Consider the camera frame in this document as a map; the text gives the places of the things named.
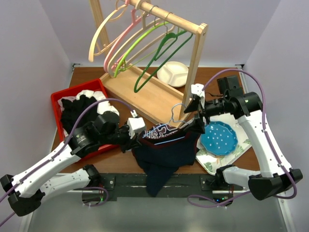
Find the light blue wire hanger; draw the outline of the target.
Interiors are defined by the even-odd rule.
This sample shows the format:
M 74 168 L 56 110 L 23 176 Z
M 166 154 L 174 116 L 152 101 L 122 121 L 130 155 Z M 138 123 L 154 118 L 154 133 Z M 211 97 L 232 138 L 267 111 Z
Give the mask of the light blue wire hanger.
M 159 128 L 161 128 L 161 127 L 163 127 L 163 126 L 167 126 L 167 125 L 169 125 L 171 122 L 173 122 L 173 123 L 178 123 L 178 122 L 181 122 L 181 123 L 183 123 L 183 124 L 189 124 L 187 121 L 184 121 L 184 120 L 174 120 L 174 108 L 176 107 L 176 106 L 178 106 L 178 105 L 181 105 L 181 106 L 185 106 L 185 104 L 184 103 L 177 103 L 177 104 L 175 104 L 172 108 L 171 108 L 171 117 L 170 117 L 170 120 L 168 121 L 168 123 L 165 123 L 165 124 L 161 124 L 161 125 L 159 125 L 159 126 L 157 126 L 157 127 L 155 127 L 155 128 L 153 128 L 153 129 L 151 129 L 151 130 L 149 130 L 147 133 L 145 133 L 144 135 L 143 135 L 143 139 L 144 138 L 146 138 L 148 135 L 151 135 L 154 131 L 156 131 L 157 129 L 159 129 Z

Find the navy tank top red trim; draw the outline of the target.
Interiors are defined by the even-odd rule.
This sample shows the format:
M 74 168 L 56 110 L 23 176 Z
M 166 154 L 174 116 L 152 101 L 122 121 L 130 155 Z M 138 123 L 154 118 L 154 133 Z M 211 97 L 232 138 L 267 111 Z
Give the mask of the navy tank top red trim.
M 156 197 L 180 167 L 194 164 L 199 137 L 199 133 L 167 124 L 156 124 L 139 135 L 140 145 L 132 149 L 132 154 L 147 174 L 146 191 L 150 196 Z

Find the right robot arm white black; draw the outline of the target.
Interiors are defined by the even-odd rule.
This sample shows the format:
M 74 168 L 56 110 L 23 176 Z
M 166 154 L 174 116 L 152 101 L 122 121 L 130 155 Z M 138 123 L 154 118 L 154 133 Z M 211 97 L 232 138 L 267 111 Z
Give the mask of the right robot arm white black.
M 232 115 L 248 136 L 260 170 L 226 165 L 217 169 L 214 185 L 221 190 L 231 185 L 245 187 L 260 201 L 269 197 L 295 198 L 296 184 L 303 174 L 287 161 L 272 134 L 266 119 L 265 97 L 259 97 L 255 92 L 244 93 L 236 76 L 219 78 L 217 85 L 222 96 L 210 101 L 205 100 L 206 85 L 191 86 L 193 98 L 185 112 L 197 114 L 186 128 L 205 134 L 205 125 L 210 124 L 212 116 Z

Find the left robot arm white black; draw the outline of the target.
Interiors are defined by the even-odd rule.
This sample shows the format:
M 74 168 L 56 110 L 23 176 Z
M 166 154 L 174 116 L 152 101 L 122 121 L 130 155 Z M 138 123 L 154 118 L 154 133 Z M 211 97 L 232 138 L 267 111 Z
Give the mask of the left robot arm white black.
M 71 134 L 41 161 L 17 175 L 5 175 L 0 183 L 6 192 L 14 214 L 28 215 L 41 204 L 61 193 L 74 189 L 97 189 L 101 176 L 94 165 L 56 178 L 55 175 L 103 145 L 119 145 L 126 152 L 136 145 L 137 135 L 145 130 L 143 118 L 131 117 L 119 126 L 120 118 L 107 111 L 82 127 L 72 129 Z

